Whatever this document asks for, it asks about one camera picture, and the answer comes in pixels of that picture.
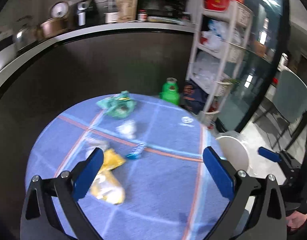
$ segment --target person's hand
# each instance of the person's hand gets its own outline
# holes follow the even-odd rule
[[[286,217],[287,226],[291,228],[291,231],[294,231],[300,228],[307,220],[307,214],[304,215],[298,211],[295,211],[290,216]]]

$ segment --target green bottle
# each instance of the green bottle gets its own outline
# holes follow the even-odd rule
[[[178,93],[177,79],[167,78],[167,82],[163,85],[163,91],[160,93],[160,98],[175,105],[179,105],[180,95]]]

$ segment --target ceiling light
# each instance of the ceiling light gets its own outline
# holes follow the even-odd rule
[[[280,6],[275,0],[268,0],[272,5]]]
[[[268,0],[263,0],[263,1],[270,6],[270,3],[268,2]]]
[[[260,36],[260,41],[259,41],[259,42],[260,42],[262,45],[265,44],[265,42],[266,42],[266,37],[267,37],[267,33],[261,32],[261,36]]]
[[[268,18],[265,18],[265,21],[264,21],[264,29],[268,29],[268,23],[269,23],[269,20]]]
[[[248,75],[247,82],[251,82],[251,81],[252,81],[252,75]]]
[[[250,82],[246,81],[246,83],[245,83],[245,87],[246,87],[246,88],[248,88],[248,87],[249,87],[249,85],[250,85]]]

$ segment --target logo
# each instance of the logo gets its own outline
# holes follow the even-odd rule
[[[194,121],[191,117],[188,117],[188,116],[183,116],[181,120],[183,123],[191,123]]]
[[[194,121],[193,118],[188,117],[188,116],[183,116],[183,117],[181,118],[181,120],[182,120],[182,123],[180,123],[180,125],[189,126],[189,127],[194,127],[194,125],[189,124],[189,123],[192,123],[192,122]]]

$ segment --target blue table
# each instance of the blue table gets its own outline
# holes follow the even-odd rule
[[[154,97],[130,96],[137,106],[124,120],[105,115],[95,104],[107,96],[83,101],[57,116],[31,150],[26,188],[35,174],[55,177],[84,160],[88,137],[109,141],[122,157],[146,142],[142,158],[112,171],[125,189],[123,204],[111,205],[88,193],[79,205],[104,239],[203,239],[228,204],[201,157],[207,146],[222,156],[218,143],[197,120],[188,122],[185,110]],[[128,119],[136,121],[135,140],[116,131]],[[54,203],[64,230],[75,236],[57,198]]]

